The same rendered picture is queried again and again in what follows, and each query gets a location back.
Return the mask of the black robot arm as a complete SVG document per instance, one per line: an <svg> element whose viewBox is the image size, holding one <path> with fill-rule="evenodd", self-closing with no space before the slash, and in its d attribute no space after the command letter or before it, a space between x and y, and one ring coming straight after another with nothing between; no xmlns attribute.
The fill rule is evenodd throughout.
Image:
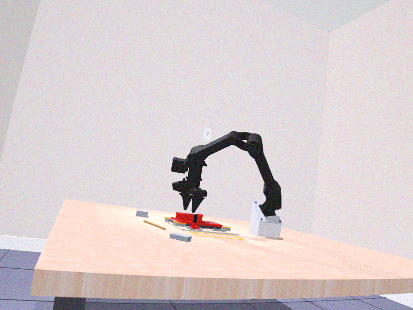
<svg viewBox="0 0 413 310"><path fill-rule="evenodd" d="M243 140L247 140L244 142ZM260 134L249 132L231 131L206 145L198 145L191 149L186 159L173 158L171 171L185 174L188 171L190 175L201 176L203 166L207 166L205 159L230 145L235 145L241 150L247 151L257 163L259 171L264 181L263 194L266 201L259 204L261 211L265 217L276 216L275 211L282 208L281 186L274 180L263 151L262 137ZM173 191L183 189L190 190L190 180L183 178L182 181L172 183Z"/></svg>

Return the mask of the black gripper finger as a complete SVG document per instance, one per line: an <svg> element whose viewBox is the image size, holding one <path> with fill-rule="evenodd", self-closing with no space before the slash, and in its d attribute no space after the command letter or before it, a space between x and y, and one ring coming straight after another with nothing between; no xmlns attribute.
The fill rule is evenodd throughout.
<svg viewBox="0 0 413 310"><path fill-rule="evenodd" d="M197 208L199 207L199 205L201 204L201 202L203 201L203 199L205 199L205 198L191 196L191 195L190 195L190 197L192 199L192 213L194 213L197 210Z"/></svg>
<svg viewBox="0 0 413 310"><path fill-rule="evenodd" d="M181 193L179 193L179 194L181 195L181 197L183 199L184 210L187 210L187 208L189 206L189 203L191 201L191 197L190 197L190 195L187 195L187 194L181 194Z"/></svg>

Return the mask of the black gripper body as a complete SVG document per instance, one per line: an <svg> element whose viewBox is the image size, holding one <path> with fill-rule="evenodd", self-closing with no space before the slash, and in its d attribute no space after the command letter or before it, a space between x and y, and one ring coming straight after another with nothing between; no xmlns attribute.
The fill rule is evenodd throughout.
<svg viewBox="0 0 413 310"><path fill-rule="evenodd" d="M191 194L196 197L207 197L207 191L199 188L200 181L202 181L201 176L188 174L188 176L186 176L186 179L187 178L189 178L190 180L190 187L189 187L190 190L183 189L178 192L180 192L181 194L187 194L187 195Z"/></svg>

